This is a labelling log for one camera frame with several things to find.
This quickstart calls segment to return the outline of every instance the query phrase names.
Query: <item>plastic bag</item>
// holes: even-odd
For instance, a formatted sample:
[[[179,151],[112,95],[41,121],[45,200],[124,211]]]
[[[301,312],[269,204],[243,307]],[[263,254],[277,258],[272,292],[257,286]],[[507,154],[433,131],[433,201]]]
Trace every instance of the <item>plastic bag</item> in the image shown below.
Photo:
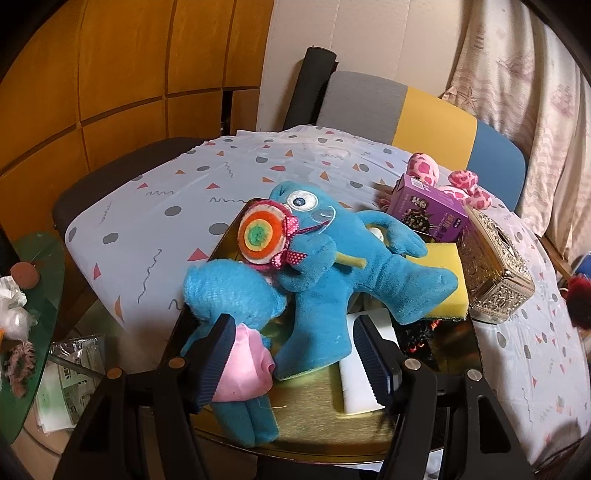
[[[0,278],[0,329],[6,338],[28,340],[29,330],[37,321],[23,308],[26,303],[27,296],[12,277]]]

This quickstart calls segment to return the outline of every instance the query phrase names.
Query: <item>pink plush toy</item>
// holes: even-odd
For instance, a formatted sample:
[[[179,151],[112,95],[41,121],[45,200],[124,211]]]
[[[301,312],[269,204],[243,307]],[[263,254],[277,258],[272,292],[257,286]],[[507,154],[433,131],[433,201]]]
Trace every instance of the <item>pink plush toy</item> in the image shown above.
[[[478,175],[470,170],[456,170],[449,174],[449,182],[466,193],[462,203],[476,210],[486,210],[491,206],[491,194],[478,186]]]
[[[407,174],[434,187],[439,179],[439,165],[426,153],[414,153],[408,159]]]
[[[491,195],[478,186],[478,175],[470,170],[451,172],[448,176],[451,185],[439,187],[437,162],[425,153],[414,153],[408,160],[407,174],[476,210],[486,210],[491,206]]]

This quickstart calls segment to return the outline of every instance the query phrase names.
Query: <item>plush arm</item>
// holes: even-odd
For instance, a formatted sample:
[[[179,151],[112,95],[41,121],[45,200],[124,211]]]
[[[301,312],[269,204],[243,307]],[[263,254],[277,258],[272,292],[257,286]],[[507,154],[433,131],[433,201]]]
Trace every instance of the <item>plush arm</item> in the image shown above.
[[[292,267],[283,267],[277,278],[287,291],[300,292],[316,285],[320,277],[335,263],[336,244],[323,233],[296,235],[290,250],[306,257]]]
[[[393,253],[417,258],[427,255],[425,242],[400,220],[377,210],[364,210],[357,215],[365,225],[375,225],[386,230],[387,246]]]

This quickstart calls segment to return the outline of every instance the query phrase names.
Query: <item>brown ball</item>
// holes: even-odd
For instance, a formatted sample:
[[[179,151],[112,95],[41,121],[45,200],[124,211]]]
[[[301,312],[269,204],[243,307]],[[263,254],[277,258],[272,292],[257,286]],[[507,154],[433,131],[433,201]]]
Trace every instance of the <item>brown ball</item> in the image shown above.
[[[39,272],[29,262],[19,262],[10,269],[14,281],[21,290],[30,290],[39,283]]]

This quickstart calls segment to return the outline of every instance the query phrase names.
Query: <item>tablecloth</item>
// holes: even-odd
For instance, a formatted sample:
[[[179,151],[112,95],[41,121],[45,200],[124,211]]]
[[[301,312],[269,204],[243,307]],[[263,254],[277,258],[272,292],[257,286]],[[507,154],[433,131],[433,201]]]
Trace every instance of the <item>tablecloth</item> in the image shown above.
[[[159,360],[182,306],[186,269],[207,261],[245,202],[283,180],[313,183],[355,210],[376,208],[410,153],[338,130],[239,131],[127,182],[80,214],[66,245],[114,318]],[[442,169],[441,184],[447,183]],[[585,434],[587,363],[543,248],[498,200],[487,214],[525,258],[536,293],[500,325],[476,324],[484,374],[530,462]]]

